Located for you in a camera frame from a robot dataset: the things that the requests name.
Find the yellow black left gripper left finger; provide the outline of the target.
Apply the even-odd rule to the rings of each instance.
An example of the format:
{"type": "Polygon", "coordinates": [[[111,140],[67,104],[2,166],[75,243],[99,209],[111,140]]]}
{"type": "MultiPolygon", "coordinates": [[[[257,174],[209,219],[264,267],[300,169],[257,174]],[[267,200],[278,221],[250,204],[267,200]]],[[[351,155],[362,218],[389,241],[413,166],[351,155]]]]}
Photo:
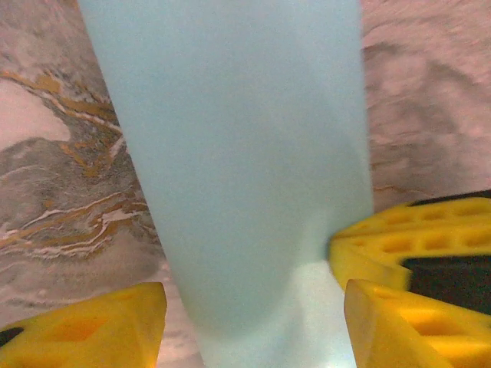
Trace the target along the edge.
{"type": "Polygon", "coordinates": [[[157,368],[160,282],[144,282],[0,329],[0,368],[157,368]]]}

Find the light blue paper sheet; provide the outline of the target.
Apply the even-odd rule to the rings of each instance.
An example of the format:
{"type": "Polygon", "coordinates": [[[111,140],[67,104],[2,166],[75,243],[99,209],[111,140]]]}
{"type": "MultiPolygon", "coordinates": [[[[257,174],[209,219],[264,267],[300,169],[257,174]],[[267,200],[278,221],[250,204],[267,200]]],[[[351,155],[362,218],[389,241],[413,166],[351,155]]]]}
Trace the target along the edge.
{"type": "Polygon", "coordinates": [[[360,0],[78,0],[207,368],[356,368],[332,235],[373,212],[360,0]]]}

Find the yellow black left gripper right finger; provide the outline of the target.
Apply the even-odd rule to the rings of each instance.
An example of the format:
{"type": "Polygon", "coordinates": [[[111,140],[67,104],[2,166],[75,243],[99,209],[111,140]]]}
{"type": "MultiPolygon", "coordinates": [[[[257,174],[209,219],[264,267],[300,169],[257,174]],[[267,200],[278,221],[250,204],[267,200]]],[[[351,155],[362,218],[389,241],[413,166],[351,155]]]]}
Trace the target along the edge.
{"type": "Polygon", "coordinates": [[[491,368],[491,316],[352,279],[344,315],[357,368],[491,368]]]}

